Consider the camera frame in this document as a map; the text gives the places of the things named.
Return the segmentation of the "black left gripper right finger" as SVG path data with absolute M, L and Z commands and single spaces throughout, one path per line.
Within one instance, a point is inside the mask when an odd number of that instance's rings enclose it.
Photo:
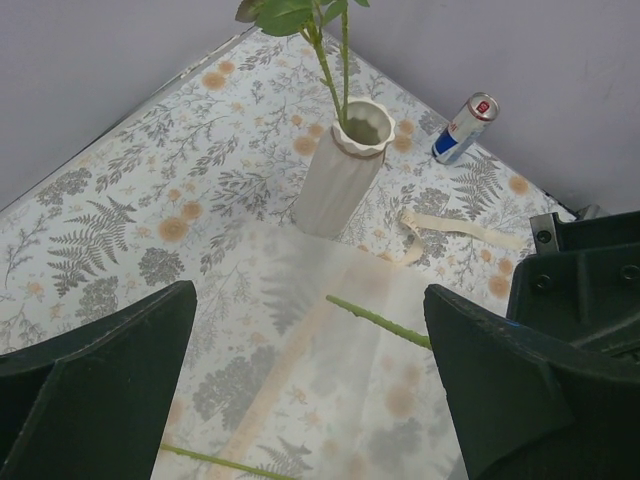
M 425 290 L 424 315 L 469 478 L 638 478 L 637 365 L 437 284 Z

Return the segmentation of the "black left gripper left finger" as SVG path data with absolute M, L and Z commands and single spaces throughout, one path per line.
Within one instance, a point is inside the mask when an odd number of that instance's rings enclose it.
M 2 478 L 150 478 L 196 306 L 178 281 L 2 355 Z

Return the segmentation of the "pink rose stem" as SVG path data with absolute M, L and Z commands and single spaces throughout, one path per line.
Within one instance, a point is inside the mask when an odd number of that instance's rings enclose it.
M 414 330 L 405 328 L 397 323 L 394 323 L 383 316 L 369 311 L 361 306 L 350 303 L 346 300 L 340 299 L 334 295 L 327 295 L 326 300 L 331 304 L 351 313 L 355 317 L 363 318 L 378 327 L 414 344 L 421 348 L 431 350 L 431 340 L 427 335 L 422 335 Z
M 193 460 L 204 461 L 204 462 L 216 465 L 216 466 L 222 466 L 222 467 L 226 467 L 226 468 L 242 471 L 244 473 L 251 473 L 251 474 L 255 474 L 255 475 L 258 475 L 258 476 L 261 476 L 261 477 L 265 477 L 265 478 L 269 478 L 269 479 L 294 480 L 293 477 L 277 474 L 277 473 L 270 472 L 270 471 L 267 471 L 267 470 L 264 470 L 264 469 L 260 469 L 260 468 L 257 468 L 257 467 L 243 465 L 243 464 L 240 464 L 240 463 L 237 463 L 237 462 L 234 462 L 234 461 L 217 458 L 217 457 L 213 457 L 213 456 L 210 456 L 210 455 L 205 455 L 205 454 L 202 454 L 202 453 L 198 453 L 198 452 L 194 452 L 194 451 L 191 451 L 191 450 L 179 448 L 179 447 L 176 447 L 176 446 L 173 446 L 173 445 L 169 445 L 169 444 L 166 444 L 166 443 L 161 443 L 160 444 L 160 449 L 162 451 L 171 452 L 173 454 L 176 454 L 176 455 L 179 455 L 179 456 L 188 457 L 188 458 L 193 459 Z

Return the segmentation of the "cream printed ribbon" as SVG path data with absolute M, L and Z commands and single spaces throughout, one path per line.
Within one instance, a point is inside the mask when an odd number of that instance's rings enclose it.
M 425 232 L 453 232 L 502 249 L 522 242 L 408 209 L 400 220 L 413 241 L 398 261 L 278 234 L 283 275 L 266 280 L 265 294 L 290 326 L 221 459 L 296 479 L 443 479 L 462 471 L 432 349 L 355 317 L 326 296 L 428 336 L 427 281 L 412 268 L 424 252 Z M 209 477 L 265 478 L 222 466 L 212 467 Z

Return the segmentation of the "white wrapping paper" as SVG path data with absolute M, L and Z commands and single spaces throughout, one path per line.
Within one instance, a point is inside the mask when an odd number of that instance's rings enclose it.
M 364 248 L 249 222 L 204 252 L 156 479 L 462 479 L 432 353 L 427 277 Z

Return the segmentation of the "white rose stem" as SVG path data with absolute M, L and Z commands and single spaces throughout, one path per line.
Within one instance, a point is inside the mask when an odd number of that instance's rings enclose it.
M 338 123 L 345 132 L 349 130 L 347 104 L 350 4 L 351 1 L 347 0 L 243 0 L 235 14 L 237 22 L 253 24 L 266 35 L 287 37 L 299 34 L 312 47 L 324 75 L 322 83 L 330 91 Z M 338 96 L 324 47 L 324 28 L 336 19 L 339 19 L 341 24 L 342 97 Z

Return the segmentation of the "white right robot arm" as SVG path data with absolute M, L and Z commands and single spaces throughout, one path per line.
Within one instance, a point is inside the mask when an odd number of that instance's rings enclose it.
M 639 362 L 639 213 L 530 219 L 507 318 L 576 348 Z

